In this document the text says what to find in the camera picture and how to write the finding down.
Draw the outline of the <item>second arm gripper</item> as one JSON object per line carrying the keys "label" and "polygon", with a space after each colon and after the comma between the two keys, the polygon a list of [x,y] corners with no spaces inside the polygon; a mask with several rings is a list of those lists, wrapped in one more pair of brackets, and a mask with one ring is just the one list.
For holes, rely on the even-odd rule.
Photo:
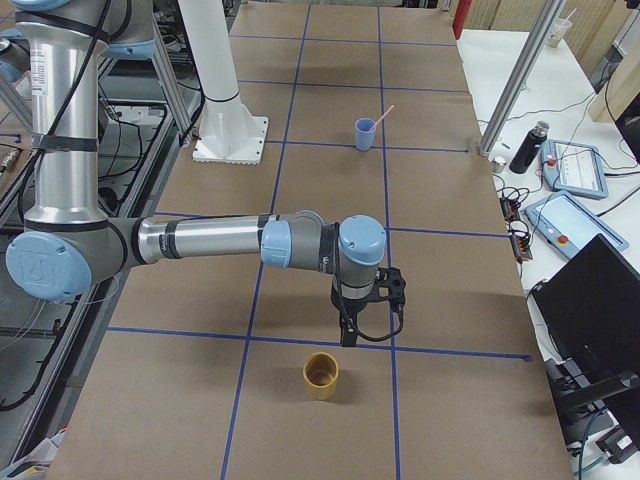
{"label": "second arm gripper", "polygon": [[405,287],[406,281],[398,268],[379,267],[370,291],[360,298],[350,299],[346,296],[346,284],[335,277],[331,290],[331,301],[340,315],[340,345],[342,347],[357,345],[357,315],[370,303],[388,302],[391,311],[398,316],[397,330],[402,330],[406,303]]}

